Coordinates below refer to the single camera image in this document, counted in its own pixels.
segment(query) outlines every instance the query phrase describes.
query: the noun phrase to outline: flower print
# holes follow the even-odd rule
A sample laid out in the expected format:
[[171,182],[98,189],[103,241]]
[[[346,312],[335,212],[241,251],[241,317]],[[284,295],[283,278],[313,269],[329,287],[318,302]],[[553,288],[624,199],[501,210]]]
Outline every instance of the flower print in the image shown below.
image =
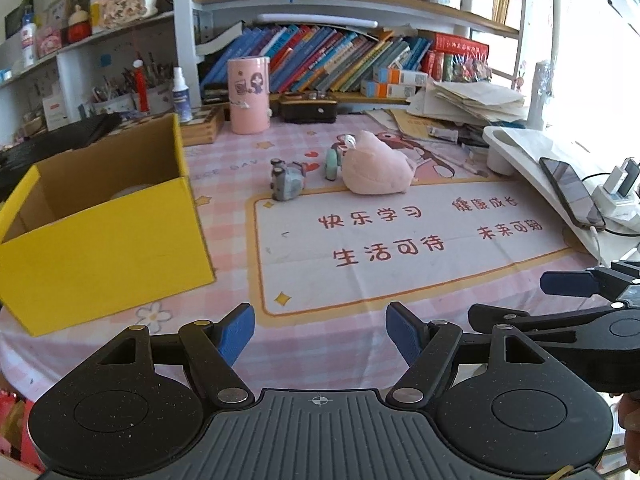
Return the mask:
[[161,324],[172,318],[168,310],[161,310],[159,301],[152,303],[148,307],[141,306],[136,311],[136,316],[138,316],[138,324],[148,326],[151,334],[160,332]]

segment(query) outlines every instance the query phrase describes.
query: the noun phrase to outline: pink checkered tablecloth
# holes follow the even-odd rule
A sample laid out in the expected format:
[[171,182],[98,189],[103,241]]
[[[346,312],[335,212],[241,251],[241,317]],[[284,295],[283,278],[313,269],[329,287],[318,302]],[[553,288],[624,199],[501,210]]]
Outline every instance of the pink checkered tablecloth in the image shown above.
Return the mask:
[[[173,333],[196,319],[221,319],[248,300],[245,204],[250,197],[269,191],[270,159],[304,160],[309,164],[307,187],[325,187],[330,184],[322,170],[327,148],[338,135],[361,129],[380,132],[382,127],[360,115],[313,126],[273,121],[270,130],[256,136],[236,136],[227,125],[214,144],[187,148],[194,197],[217,282],[38,338],[30,337],[4,308],[0,312],[2,372],[15,388],[36,400],[129,325],[143,323],[152,333]],[[462,150],[451,152],[449,158],[461,154]],[[458,169],[455,178],[470,176]],[[455,266],[457,258],[469,257],[473,255],[447,253],[446,264]],[[410,306],[423,319],[444,318],[464,328],[468,328],[466,310],[473,303],[527,308],[536,314],[593,306],[591,300],[548,297],[538,288],[544,270],[583,269],[592,263],[590,256],[572,252],[551,263]],[[184,380],[176,367],[159,368],[163,368],[160,373]],[[259,392],[261,388],[386,388],[406,365],[387,338],[384,311],[378,309],[290,326],[258,324],[234,368]]]

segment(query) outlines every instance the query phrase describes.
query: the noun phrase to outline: pink tumbler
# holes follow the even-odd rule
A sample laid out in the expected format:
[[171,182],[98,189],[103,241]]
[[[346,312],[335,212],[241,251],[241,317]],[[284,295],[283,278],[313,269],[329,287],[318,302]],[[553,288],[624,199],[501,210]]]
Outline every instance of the pink tumbler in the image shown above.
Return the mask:
[[235,134],[259,134],[270,126],[269,58],[238,57],[226,62],[229,114]]

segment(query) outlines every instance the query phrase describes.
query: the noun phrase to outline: grey toy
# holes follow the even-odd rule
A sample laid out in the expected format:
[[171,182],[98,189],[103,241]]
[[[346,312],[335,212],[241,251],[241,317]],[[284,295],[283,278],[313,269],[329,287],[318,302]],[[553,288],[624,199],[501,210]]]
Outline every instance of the grey toy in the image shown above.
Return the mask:
[[299,162],[287,164],[279,158],[272,158],[271,189],[272,198],[278,202],[293,200],[305,189],[306,169]]

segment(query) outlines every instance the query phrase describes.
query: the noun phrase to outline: pink stuffed animal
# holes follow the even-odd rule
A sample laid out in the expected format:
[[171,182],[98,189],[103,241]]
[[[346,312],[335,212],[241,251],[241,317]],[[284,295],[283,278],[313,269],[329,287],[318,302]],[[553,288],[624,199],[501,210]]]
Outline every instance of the pink stuffed animal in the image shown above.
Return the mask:
[[342,156],[342,179],[351,191],[361,195],[406,193],[416,168],[404,153],[365,130],[355,135],[355,144],[347,143]]

